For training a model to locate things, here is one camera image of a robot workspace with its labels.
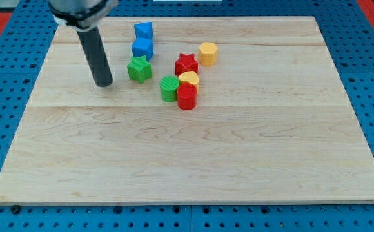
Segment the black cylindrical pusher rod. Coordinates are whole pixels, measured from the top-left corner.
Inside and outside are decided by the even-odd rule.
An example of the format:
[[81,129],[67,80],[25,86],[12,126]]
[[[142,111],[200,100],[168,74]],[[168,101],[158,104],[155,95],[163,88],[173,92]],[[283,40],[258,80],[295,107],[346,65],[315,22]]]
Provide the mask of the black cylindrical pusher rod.
[[77,35],[92,73],[94,83],[98,87],[111,85],[113,77],[98,27],[87,32],[77,32]]

